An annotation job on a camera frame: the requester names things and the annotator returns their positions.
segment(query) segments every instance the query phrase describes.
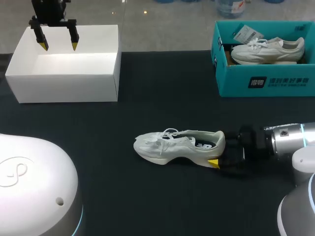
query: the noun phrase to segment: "black tablecloth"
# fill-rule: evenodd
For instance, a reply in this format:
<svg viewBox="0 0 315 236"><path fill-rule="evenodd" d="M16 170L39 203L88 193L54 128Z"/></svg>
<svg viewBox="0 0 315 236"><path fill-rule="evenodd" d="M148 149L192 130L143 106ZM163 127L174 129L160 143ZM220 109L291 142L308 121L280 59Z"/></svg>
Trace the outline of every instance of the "black tablecloth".
<svg viewBox="0 0 315 236"><path fill-rule="evenodd" d="M8 57L0 57L2 70ZM266 162L251 178L227 177L181 159L150 163L132 144L166 128L315 121L314 102L220 98L209 51L123 53L117 103L19 104L0 79L0 132L45 139L69 154L88 236L277 236L279 203L294 188L284 167Z"/></svg>

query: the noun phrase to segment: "metal cylinder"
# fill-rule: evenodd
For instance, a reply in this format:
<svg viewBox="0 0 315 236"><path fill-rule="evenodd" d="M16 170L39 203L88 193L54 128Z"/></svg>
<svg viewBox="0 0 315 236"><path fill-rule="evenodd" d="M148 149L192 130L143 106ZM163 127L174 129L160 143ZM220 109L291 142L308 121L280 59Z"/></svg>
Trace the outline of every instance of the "metal cylinder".
<svg viewBox="0 0 315 236"><path fill-rule="evenodd" d="M299 149L315 145L315 122L265 127L271 132L273 153L277 157L292 157Z"/></svg>

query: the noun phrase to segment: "shoe box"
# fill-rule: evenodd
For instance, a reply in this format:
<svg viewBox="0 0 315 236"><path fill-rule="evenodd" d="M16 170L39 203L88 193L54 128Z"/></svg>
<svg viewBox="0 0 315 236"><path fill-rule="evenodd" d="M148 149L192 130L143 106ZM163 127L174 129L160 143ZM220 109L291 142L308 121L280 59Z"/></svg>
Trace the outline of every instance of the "shoe box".
<svg viewBox="0 0 315 236"><path fill-rule="evenodd" d="M303 37L305 53L297 64L235 64L231 48L246 25L270 40ZM315 24L305 21L216 21L211 57L222 97L315 96Z"/></svg>

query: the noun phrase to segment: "open white box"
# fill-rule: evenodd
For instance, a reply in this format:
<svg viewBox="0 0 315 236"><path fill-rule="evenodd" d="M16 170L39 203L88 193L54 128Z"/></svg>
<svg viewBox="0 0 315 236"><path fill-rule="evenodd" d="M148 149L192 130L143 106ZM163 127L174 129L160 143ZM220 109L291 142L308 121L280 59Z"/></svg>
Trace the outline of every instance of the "open white box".
<svg viewBox="0 0 315 236"><path fill-rule="evenodd" d="M121 49L117 25L77 26L76 51L67 28L42 30L48 51L27 27L5 74L20 103L118 100Z"/></svg>

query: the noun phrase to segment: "floor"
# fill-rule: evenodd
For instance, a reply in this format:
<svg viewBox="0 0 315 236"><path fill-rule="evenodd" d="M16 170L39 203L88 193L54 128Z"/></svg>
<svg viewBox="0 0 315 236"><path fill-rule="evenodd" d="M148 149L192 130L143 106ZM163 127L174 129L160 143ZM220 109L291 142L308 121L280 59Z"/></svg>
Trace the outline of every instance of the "floor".
<svg viewBox="0 0 315 236"><path fill-rule="evenodd" d="M314 0L248 3L241 20L315 20ZM117 24L123 51L209 50L218 15L211 0L72 0L66 17L79 25ZM0 0L0 53L12 53L34 14L30 0Z"/></svg>

